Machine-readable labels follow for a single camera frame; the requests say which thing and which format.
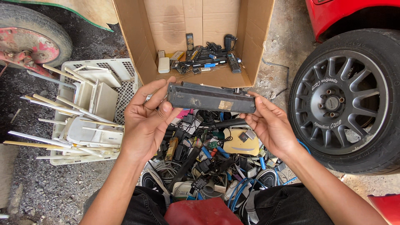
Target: open cardboard box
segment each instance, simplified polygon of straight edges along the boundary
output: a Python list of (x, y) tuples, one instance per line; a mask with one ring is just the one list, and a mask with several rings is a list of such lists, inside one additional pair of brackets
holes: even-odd
[[(179, 80), (230, 88), (253, 86), (264, 51), (274, 0), (113, 0), (122, 34), (142, 84), (179, 77)], [(194, 45), (214, 42), (224, 48), (223, 37), (234, 35), (234, 54), (242, 60), (242, 73), (228, 64), (197, 75), (176, 70), (160, 74), (157, 51), (186, 51), (186, 33)]]

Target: wheelbarrow wheel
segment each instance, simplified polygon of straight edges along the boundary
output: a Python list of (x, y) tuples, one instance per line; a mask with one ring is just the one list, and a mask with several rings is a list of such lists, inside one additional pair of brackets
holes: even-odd
[[(71, 56), (72, 41), (49, 17), (22, 6), (0, 4), (0, 51), (9, 56), (26, 52), (36, 64), (54, 67)], [(9, 66), (23, 68), (13, 63)]]

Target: plastic crate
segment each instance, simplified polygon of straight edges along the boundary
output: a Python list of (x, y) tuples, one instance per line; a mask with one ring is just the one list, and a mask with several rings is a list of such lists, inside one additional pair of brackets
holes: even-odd
[[(138, 76), (135, 73), (135, 70), (132, 65), (132, 61), (130, 58), (117, 58), (117, 59), (100, 59), (100, 60), (84, 60), (84, 61), (71, 61), (65, 62), (61, 66), (61, 71), (65, 72), (65, 68), (68, 67), (72, 70), (77, 69), (83, 65), (87, 66), (98, 66), (101, 68), (110, 69), (114, 75), (121, 81), (121, 87), (113, 88), (118, 92), (117, 106), (114, 115), (114, 122), (120, 125), (125, 123), (124, 120), (124, 111), (133, 95), (136, 93), (137, 89), (140, 87), (140, 82), (138, 82)], [(76, 81), (65, 77), (63, 75), (60, 76), (60, 81), (72, 84)], [(70, 101), (73, 101), (74, 90), (72, 88), (68, 88), (60, 85), (58, 88), (58, 95), (64, 97)], [(65, 104), (59, 100), (56, 102), (60, 104)], [(56, 121), (64, 121), (69, 116), (59, 114), (56, 110), (54, 120)], [(53, 126), (53, 134), (52, 138), (58, 137), (65, 125), (54, 124)], [(60, 151), (50, 151), (50, 155), (62, 155)], [(116, 159), (119, 153), (103, 155), (103, 157), (98, 157), (94, 155), (88, 155), (79, 157), (78, 159), (51, 159), (50, 164), (52, 165), (65, 165), (65, 164), (75, 164), (75, 163), (86, 163), (93, 161), (104, 161)]]

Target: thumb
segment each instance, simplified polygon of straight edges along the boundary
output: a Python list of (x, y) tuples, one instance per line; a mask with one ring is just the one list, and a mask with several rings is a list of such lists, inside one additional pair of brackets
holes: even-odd
[(265, 118), (267, 123), (271, 123), (276, 119), (279, 119), (263, 102), (262, 96), (256, 97), (256, 109), (261, 114), (262, 117)]
[(155, 130), (161, 123), (165, 122), (171, 115), (172, 105), (171, 103), (164, 101), (157, 113), (146, 119), (146, 124), (150, 130)]

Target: fingernail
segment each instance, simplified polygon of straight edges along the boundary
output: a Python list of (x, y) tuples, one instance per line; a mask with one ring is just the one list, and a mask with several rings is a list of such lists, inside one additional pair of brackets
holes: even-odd
[(168, 111), (170, 110), (170, 108), (171, 108), (171, 106), (168, 105), (168, 104), (164, 104), (164, 105), (162, 106), (162, 109), (164, 110), (164, 112), (168, 112)]

